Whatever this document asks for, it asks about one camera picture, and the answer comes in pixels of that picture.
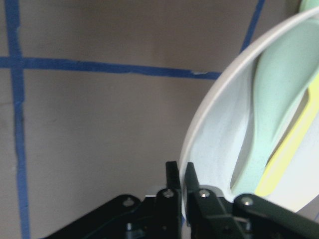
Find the plastic kitchen utensil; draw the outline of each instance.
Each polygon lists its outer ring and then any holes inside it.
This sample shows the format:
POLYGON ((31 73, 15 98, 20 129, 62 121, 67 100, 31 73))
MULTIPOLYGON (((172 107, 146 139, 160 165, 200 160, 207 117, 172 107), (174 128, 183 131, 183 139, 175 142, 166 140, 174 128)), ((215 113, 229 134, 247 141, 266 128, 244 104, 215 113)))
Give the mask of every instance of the plastic kitchen utensil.
POLYGON ((235 194, 253 193, 257 188, 269 157, 317 70, 318 42, 319 21, 309 19, 263 52, 253 89, 253 142, 232 188, 235 194))
POLYGON ((266 166, 255 191, 259 196, 267 196, 273 192, 319 111, 318 72, 314 78, 308 88, 309 99, 306 107, 266 166))
MULTIPOLYGON (((230 183, 238 157, 242 155, 242 158, 246 158, 245 154, 250 149, 250 141, 246 138, 248 135, 250 138, 250 132, 253 131, 253 124, 250 123, 252 118, 251 86, 259 56, 273 42, 318 14, 319 7, 296 14, 278 24, 236 57, 213 84, 200 104, 184 140, 179 161, 182 185, 184 185, 187 163, 193 162, 201 185, 220 188, 229 202, 232 202, 237 196, 231 191, 230 183)), ((318 138, 319 135, 319 118, 318 124, 315 123, 316 120, 309 130, 313 133, 314 138, 318 138)), ((308 144, 302 145, 296 156, 303 158, 309 149, 314 149, 313 146, 309 147, 308 144)), ((318 161, 313 156, 307 157, 307 159, 318 161)), ((294 212, 309 202, 300 201, 295 204, 299 199, 303 199, 303 195, 299 193, 303 188, 298 191, 286 190, 294 179, 294 172, 291 173, 290 168, 292 166, 299 168, 295 164, 296 162, 298 160, 291 162, 283 180, 280 181, 274 193, 267 197, 267 200, 273 203, 279 202, 280 205, 287 205, 286 208, 294 212)), ((313 173, 308 173, 306 176, 308 177, 308 175, 314 177, 318 173, 313 169, 313 173)))

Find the yellow handle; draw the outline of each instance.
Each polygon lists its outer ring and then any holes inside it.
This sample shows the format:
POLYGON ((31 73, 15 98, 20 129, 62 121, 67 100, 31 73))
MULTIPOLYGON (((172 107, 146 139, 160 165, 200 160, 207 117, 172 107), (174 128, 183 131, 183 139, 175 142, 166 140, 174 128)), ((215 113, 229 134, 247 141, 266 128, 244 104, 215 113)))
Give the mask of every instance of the yellow handle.
POLYGON ((308 92, 309 99, 304 110, 266 166, 255 190, 258 196, 267 196, 273 192, 315 119, 319 111, 319 75, 310 84, 308 92))

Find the green spoon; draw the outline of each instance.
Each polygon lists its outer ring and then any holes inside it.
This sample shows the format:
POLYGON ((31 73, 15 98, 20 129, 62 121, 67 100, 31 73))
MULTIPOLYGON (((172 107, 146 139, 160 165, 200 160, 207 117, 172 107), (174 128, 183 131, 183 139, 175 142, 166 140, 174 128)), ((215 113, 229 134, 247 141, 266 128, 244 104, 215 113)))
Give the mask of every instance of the green spoon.
POLYGON ((309 19, 263 53, 253 86, 254 135, 232 192, 254 193, 269 157, 287 126, 311 75, 319 72, 319 21, 309 19))

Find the yellow object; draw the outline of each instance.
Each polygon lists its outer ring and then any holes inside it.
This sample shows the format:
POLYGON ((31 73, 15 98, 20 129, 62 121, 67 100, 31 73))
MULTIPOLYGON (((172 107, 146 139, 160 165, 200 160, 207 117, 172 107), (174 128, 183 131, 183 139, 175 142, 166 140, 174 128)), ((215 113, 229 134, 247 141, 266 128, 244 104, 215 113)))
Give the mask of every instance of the yellow object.
POLYGON ((319 111, 319 74, 310 83, 308 93, 305 108, 266 166, 255 190, 258 196, 267 196, 273 192, 319 111))

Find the spoon handle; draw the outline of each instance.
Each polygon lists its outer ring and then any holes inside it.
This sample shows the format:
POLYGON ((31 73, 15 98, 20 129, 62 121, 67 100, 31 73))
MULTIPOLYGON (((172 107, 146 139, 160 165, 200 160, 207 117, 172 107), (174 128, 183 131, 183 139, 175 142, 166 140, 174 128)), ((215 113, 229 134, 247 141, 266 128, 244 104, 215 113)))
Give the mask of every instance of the spoon handle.
POLYGON ((305 108, 266 166, 255 191, 258 196, 267 196, 273 192, 315 119, 319 111, 319 75, 310 84, 308 93, 305 108))

